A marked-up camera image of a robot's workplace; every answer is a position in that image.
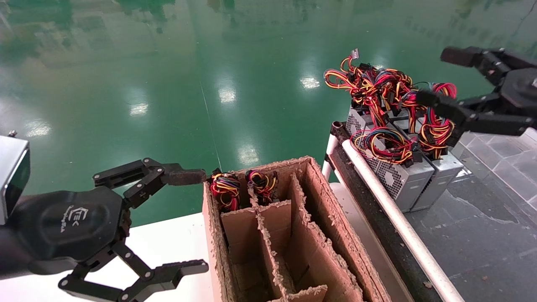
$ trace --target gray tile floor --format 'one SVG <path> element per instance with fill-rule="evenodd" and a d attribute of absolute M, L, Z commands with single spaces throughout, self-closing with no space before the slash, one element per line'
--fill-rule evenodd
<path fill-rule="evenodd" d="M 453 150 L 458 157 L 462 146 L 537 209 L 537 132 L 520 137 L 465 133 Z"/>
<path fill-rule="evenodd" d="M 514 151 L 517 139 L 464 139 L 474 151 L 460 144 L 453 153 L 465 173 L 431 208 L 405 216 L 465 301 L 535 301 L 537 211 L 527 199 L 535 196 L 535 159 L 529 150 Z M 502 151 L 509 156 L 490 147 L 495 143 L 509 145 Z"/>

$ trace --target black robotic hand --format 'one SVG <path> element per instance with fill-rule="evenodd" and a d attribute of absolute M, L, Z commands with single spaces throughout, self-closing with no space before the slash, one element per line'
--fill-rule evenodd
<path fill-rule="evenodd" d="M 130 208 L 137 208 L 166 184 L 190 185 L 205 179 L 201 169 L 184 170 L 176 163 L 144 159 L 95 174 L 96 188 L 91 191 L 21 197 L 0 226 L 0 279 L 73 270 L 59 287 L 94 301 L 142 302 L 154 292 L 175 289 L 183 276 L 208 271 L 207 263 L 194 260 L 149 268 L 125 245 Z M 112 191 L 135 181 L 123 198 Z M 139 276 L 131 287 L 121 290 L 84 280 L 116 256 Z"/>
<path fill-rule="evenodd" d="M 446 47 L 444 62 L 475 67 L 492 85 L 490 94 L 455 100 L 430 91 L 420 91 L 416 101 L 456 124 L 450 139 L 454 146 L 465 131 L 522 135 L 537 128 L 537 62 L 503 48 Z"/>

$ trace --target power supply unit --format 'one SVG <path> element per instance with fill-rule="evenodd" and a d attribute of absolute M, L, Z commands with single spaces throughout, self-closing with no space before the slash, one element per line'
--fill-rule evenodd
<path fill-rule="evenodd" d="M 424 119 L 419 118 L 418 121 L 423 123 Z M 464 167 L 459 159 L 451 154 L 451 152 L 447 152 L 446 155 L 442 155 L 439 160 L 432 161 L 427 157 L 425 157 L 425 159 L 434 168 L 434 172 L 431 176 L 431 179 L 425 186 L 422 194 L 418 197 L 418 200 L 412 207 L 412 211 L 418 211 L 431 207 L 440 197 L 440 195 L 444 193 L 449 183 Z"/>
<path fill-rule="evenodd" d="M 380 182 L 394 199 L 401 212 L 409 212 L 434 172 L 429 162 L 416 162 L 406 168 L 400 164 L 381 162 L 376 171 Z"/>
<path fill-rule="evenodd" d="M 398 123 L 402 127 L 406 125 L 408 129 L 408 121 L 398 121 Z M 350 134 L 358 130 L 369 130 L 373 127 L 372 125 L 370 116 L 360 116 L 359 112 L 353 108 L 349 110 L 346 129 Z M 377 147 L 383 147 L 381 141 L 376 143 Z M 365 154 L 364 159 L 402 212 L 410 211 L 434 172 L 431 164 L 425 160 L 406 168 L 399 164 L 380 161 L 372 154 Z"/>

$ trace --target bundled cable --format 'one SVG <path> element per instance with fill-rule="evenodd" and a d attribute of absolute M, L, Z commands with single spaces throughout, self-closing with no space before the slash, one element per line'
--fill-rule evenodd
<path fill-rule="evenodd" d="M 378 149 L 375 140 L 383 141 L 387 149 Z M 412 158 L 413 142 L 391 128 L 378 127 L 368 133 L 367 131 L 354 133 L 351 136 L 351 142 L 359 152 L 369 151 L 383 162 L 402 164 Z"/>
<path fill-rule="evenodd" d="M 457 95 L 455 85 L 451 83 L 431 83 L 430 88 L 434 92 L 444 94 L 451 98 Z M 455 124 L 445 118 L 439 118 L 434 114 L 433 108 L 427 108 L 422 129 L 419 134 L 419 142 L 422 150 L 429 154 L 433 160 L 447 153 L 446 141 L 451 136 Z"/>
<path fill-rule="evenodd" d="M 447 152 L 446 141 L 455 127 L 453 122 L 439 118 L 433 109 L 416 102 L 418 83 L 414 84 L 411 77 L 396 69 L 376 68 L 363 63 L 355 66 L 352 62 L 358 58 L 357 54 L 356 49 L 344 58 L 339 65 L 340 70 L 324 72 L 328 87 L 347 90 L 352 98 L 352 107 L 371 116 L 373 129 L 369 133 L 355 133 L 352 137 L 354 145 L 361 151 L 369 150 L 381 161 L 394 164 L 406 163 L 417 156 L 419 147 L 433 160 L 444 155 Z M 456 97 L 456 87 L 451 83 L 428 84 L 429 89 L 436 93 Z M 402 109 L 408 110 L 408 134 L 418 133 L 417 141 L 409 141 L 398 135 L 396 130 L 387 128 L 387 113 L 391 111 L 397 116 Z M 421 117 L 425 117 L 424 123 L 417 131 L 417 121 Z M 376 148 L 375 139 L 387 144 L 387 149 Z"/>
<path fill-rule="evenodd" d="M 246 181 L 253 187 L 253 192 L 257 195 L 260 205 L 267 205 L 272 202 L 272 191 L 276 186 L 278 175 L 276 172 L 272 176 L 248 170 L 245 173 Z"/>
<path fill-rule="evenodd" d="M 211 193 L 220 202 L 222 212 L 236 211 L 239 209 L 239 189 L 241 182 L 238 177 L 231 173 L 216 172 L 211 176 Z"/>

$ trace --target cardboard divider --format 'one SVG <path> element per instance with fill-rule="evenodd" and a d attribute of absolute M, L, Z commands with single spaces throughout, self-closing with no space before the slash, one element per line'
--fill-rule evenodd
<path fill-rule="evenodd" d="M 283 253 L 291 239 L 291 201 L 273 203 L 259 208 L 259 216 L 270 237 L 274 260 L 279 265 L 281 284 L 287 293 L 296 293 L 293 279 L 285 264 Z"/>
<path fill-rule="evenodd" d="M 362 301 L 362 290 L 345 261 L 336 254 L 331 240 L 311 221 L 296 174 L 291 174 L 288 195 L 295 213 L 284 260 L 296 290 L 326 285 L 326 302 Z"/>
<path fill-rule="evenodd" d="M 238 287 L 238 301 L 266 302 L 282 297 L 273 286 L 269 255 L 254 208 L 220 215 L 228 242 L 231 270 Z"/>
<path fill-rule="evenodd" d="M 312 221 L 333 241 L 335 252 L 343 257 L 353 275 L 358 276 L 365 299 L 389 302 L 389 294 L 364 246 L 333 196 L 330 186 L 322 182 L 320 177 L 322 175 L 316 171 L 313 164 L 308 164 L 300 182 L 306 195 L 305 207 L 311 214 Z"/>
<path fill-rule="evenodd" d="M 309 287 L 299 293 L 290 294 L 289 302 L 322 302 L 328 286 L 319 285 L 317 287 Z"/>
<path fill-rule="evenodd" d="M 244 169 L 235 173 L 244 184 L 241 194 L 248 195 L 248 207 L 220 213 L 204 184 L 215 301 L 362 302 L 362 285 L 369 302 L 390 302 L 313 158 L 254 169 L 277 171 L 276 197 L 284 201 L 259 206 L 246 186 Z"/>
<path fill-rule="evenodd" d="M 250 262 L 259 256 L 257 218 L 254 208 L 220 214 L 227 238 L 229 255 L 233 264 Z"/>
<path fill-rule="evenodd" d="M 264 218 L 260 214 L 257 215 L 259 233 L 261 236 L 261 250 L 263 252 L 263 260 L 265 261 L 265 266 L 268 272 L 268 278 L 272 281 L 271 288 L 272 293 L 276 298 L 283 298 L 286 300 L 287 289 L 283 285 L 284 277 L 280 273 L 280 263 L 276 261 L 274 256 L 276 252 L 272 250 L 271 236 L 268 230 L 265 228 Z"/>

